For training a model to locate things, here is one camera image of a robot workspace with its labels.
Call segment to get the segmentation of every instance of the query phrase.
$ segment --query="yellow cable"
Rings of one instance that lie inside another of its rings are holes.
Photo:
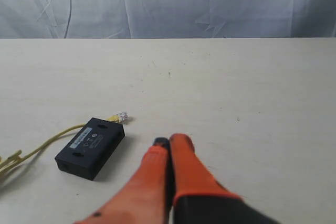
[[[123,122],[126,119],[127,119],[127,113],[126,112],[122,112],[122,113],[119,113],[117,115],[111,116],[107,120],[110,121],[110,122],[121,123],[121,122]],[[68,133],[70,131],[73,131],[75,129],[82,128],[84,126],[85,126],[85,124],[79,124],[79,125],[70,127],[68,129],[66,129],[66,130],[64,130],[64,131],[56,134],[55,136],[49,138],[40,147],[38,147],[37,149],[35,149],[34,151],[32,151],[31,153],[29,153],[28,155],[26,155],[24,157],[20,157],[20,154],[22,153],[21,150],[17,151],[12,156],[10,156],[9,158],[7,158],[6,160],[4,160],[2,162],[1,162],[1,157],[0,157],[0,177],[3,176],[4,174],[6,174],[9,170],[11,170],[14,167],[16,167],[17,165],[21,164],[23,161],[25,161],[28,158],[30,158],[31,156],[35,155],[36,153],[38,153],[42,149],[48,147],[51,143],[53,143],[54,141],[58,140],[64,134],[66,134],[66,133]]]

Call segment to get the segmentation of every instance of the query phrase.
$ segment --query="label sticker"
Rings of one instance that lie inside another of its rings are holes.
[[[84,138],[92,131],[92,128],[87,127],[83,132],[75,139],[75,141],[69,146],[72,149],[76,149],[77,146],[84,141]]]

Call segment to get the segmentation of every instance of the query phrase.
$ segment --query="white fabric backdrop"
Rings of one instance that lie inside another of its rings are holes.
[[[0,38],[335,34],[336,0],[0,0]]]

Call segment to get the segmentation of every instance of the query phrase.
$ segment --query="white tabletop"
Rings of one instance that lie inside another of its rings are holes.
[[[189,134],[217,179],[283,223],[336,220],[336,39],[0,40],[1,155],[128,111],[95,181],[58,170],[63,138],[1,185],[0,223],[72,223],[157,136]]]

